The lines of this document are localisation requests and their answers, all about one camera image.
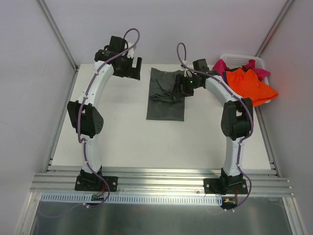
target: orange cloth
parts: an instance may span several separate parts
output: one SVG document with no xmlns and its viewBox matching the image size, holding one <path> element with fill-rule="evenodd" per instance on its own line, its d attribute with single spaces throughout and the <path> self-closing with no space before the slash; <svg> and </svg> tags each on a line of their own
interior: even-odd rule
<svg viewBox="0 0 313 235">
<path fill-rule="evenodd" d="M 259 81 L 253 70 L 245 72 L 239 68 L 233 72 L 226 71 L 226 82 L 234 92 L 243 98 L 250 98 L 254 107 L 278 96 L 272 87 Z"/>
</svg>

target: gray floor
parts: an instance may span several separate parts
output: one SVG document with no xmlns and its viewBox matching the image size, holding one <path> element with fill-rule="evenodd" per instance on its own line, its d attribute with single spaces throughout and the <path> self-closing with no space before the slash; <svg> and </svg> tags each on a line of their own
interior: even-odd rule
<svg viewBox="0 0 313 235">
<path fill-rule="evenodd" d="M 41 202 L 45 215 L 75 204 Z M 32 235 L 292 235 L 282 199 L 249 198 L 235 212 L 219 207 L 104 204 L 59 218 L 36 216 Z"/>
</svg>

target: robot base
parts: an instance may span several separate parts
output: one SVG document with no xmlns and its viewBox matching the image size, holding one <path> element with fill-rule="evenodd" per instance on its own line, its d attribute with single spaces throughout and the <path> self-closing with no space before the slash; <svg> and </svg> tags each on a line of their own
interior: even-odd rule
<svg viewBox="0 0 313 235">
<path fill-rule="evenodd" d="M 204 179 L 205 194 L 248 194 L 248 187 L 243 175 L 228 176 L 223 168 L 219 178 Z"/>
<path fill-rule="evenodd" d="M 102 176 L 102 167 L 97 172 L 105 181 L 107 181 L 110 192 L 117 191 L 118 177 L 116 176 Z M 75 183 L 75 191 L 101 191 L 103 188 L 103 181 L 100 180 L 95 174 L 86 173 L 84 170 L 80 170 L 80 174 L 77 176 Z"/>
</svg>

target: metal frame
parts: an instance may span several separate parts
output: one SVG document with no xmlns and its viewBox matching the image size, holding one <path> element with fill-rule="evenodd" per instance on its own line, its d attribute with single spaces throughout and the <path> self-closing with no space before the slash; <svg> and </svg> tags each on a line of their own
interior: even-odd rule
<svg viewBox="0 0 313 235">
<path fill-rule="evenodd" d="M 42 195 L 42 192 L 79 192 L 74 191 L 76 176 L 79 174 L 80 166 L 52 166 L 53 155 L 56 149 L 58 138 L 61 133 L 63 121 L 66 115 L 66 104 L 69 101 L 76 76 L 78 66 L 75 63 L 45 0 L 36 0 L 46 17 L 48 24 L 54 32 L 63 52 L 73 67 L 75 74 L 73 76 L 70 89 L 68 91 L 66 102 L 63 106 L 58 127 L 55 131 L 54 140 L 49 152 L 45 172 L 38 173 L 34 177 L 31 195 L 29 197 L 25 217 L 19 225 L 19 234 L 26 235 L 31 232 L 31 227 L 35 219 L 36 210 Z M 271 29 L 260 45 L 256 56 L 260 57 L 275 32 L 281 25 L 282 20 L 290 11 L 295 0 L 287 0 Z M 294 193 L 290 181 L 287 178 L 281 178 L 277 168 L 277 162 L 268 139 L 268 133 L 260 108 L 256 108 L 258 121 L 260 124 L 262 136 L 267 149 L 268 159 L 271 170 L 246 170 L 246 173 L 252 179 L 252 197 L 282 197 L 284 200 L 286 212 L 294 234 L 307 234 L 300 216 Z M 199 196 L 204 197 L 203 179 L 209 177 L 218 177 L 220 169 L 201 169 L 201 170 L 180 170 L 180 169 L 143 169 L 143 168 L 121 168 L 105 167 L 103 174 L 119 177 L 118 189 L 120 194 L 138 194 L 138 195 L 178 195 L 178 196 Z"/>
</svg>

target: laundry basket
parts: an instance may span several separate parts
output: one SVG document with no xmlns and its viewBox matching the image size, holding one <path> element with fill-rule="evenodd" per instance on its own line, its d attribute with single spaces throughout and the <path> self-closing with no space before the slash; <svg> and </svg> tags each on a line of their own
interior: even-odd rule
<svg viewBox="0 0 313 235">
<path fill-rule="evenodd" d="M 255 67 L 256 68 L 261 68 L 265 70 L 265 63 L 264 61 L 259 58 L 259 57 L 254 57 L 254 56 L 247 56 L 247 55 L 236 55 L 236 54 L 222 54 L 220 56 L 221 59 L 224 60 L 224 62 L 226 63 L 226 65 L 231 68 L 238 68 L 241 67 L 243 65 L 246 65 L 249 63 L 249 60 L 255 60 Z M 267 85 L 268 84 L 268 77 L 265 77 L 263 79 L 263 82 Z"/>
</svg>

